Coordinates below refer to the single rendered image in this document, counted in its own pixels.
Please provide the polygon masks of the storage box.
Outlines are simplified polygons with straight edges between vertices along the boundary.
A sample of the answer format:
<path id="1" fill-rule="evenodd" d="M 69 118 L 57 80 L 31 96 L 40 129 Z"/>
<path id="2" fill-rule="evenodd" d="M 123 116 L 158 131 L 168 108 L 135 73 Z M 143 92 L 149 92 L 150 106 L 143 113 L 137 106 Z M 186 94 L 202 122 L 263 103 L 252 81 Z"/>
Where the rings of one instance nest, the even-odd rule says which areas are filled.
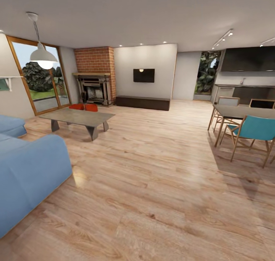
<path id="1" fill-rule="evenodd" d="M 84 105 L 85 111 L 92 111 L 97 112 L 97 105 L 91 104 L 91 105 Z"/>
<path id="2" fill-rule="evenodd" d="M 70 109 L 84 110 L 84 104 L 74 104 L 69 106 Z"/>

